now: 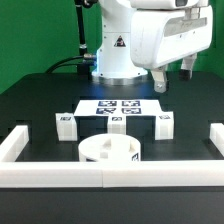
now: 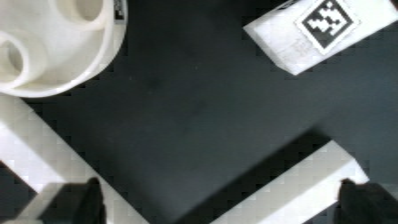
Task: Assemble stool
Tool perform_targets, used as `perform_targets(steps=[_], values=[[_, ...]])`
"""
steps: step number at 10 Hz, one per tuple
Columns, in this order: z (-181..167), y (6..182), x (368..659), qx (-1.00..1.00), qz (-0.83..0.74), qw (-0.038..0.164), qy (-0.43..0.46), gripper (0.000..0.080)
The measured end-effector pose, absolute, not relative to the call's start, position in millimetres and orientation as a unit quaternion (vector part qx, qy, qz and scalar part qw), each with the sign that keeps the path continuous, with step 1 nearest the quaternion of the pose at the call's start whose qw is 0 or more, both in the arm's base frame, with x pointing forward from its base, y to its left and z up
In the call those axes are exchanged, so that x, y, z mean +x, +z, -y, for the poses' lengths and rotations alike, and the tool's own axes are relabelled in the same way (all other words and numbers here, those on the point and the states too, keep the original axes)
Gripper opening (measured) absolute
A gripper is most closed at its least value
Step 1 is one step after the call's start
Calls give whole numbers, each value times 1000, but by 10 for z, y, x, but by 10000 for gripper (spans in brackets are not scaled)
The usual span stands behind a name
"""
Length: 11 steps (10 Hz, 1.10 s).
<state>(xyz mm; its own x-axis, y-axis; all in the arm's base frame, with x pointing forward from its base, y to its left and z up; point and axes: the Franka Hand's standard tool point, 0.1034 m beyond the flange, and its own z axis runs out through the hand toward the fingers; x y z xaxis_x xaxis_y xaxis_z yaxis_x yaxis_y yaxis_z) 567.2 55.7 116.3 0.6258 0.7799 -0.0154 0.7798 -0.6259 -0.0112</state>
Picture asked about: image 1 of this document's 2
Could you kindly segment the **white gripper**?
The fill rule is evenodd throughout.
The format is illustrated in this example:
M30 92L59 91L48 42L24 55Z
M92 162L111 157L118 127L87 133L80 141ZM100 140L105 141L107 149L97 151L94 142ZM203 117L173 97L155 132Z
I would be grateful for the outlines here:
M154 90L167 91L164 65L182 59L179 78L192 78L197 54L211 44L213 10L211 6L185 10L138 10L131 21L130 55L135 66L152 69Z

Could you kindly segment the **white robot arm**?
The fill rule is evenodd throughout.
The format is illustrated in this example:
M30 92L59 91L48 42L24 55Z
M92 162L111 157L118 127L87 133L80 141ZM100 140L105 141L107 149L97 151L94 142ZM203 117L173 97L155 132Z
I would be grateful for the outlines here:
M209 0L99 0L102 44L92 78L128 85L151 75L154 90L167 90L166 69L181 62L179 77L192 77L197 54L212 40Z

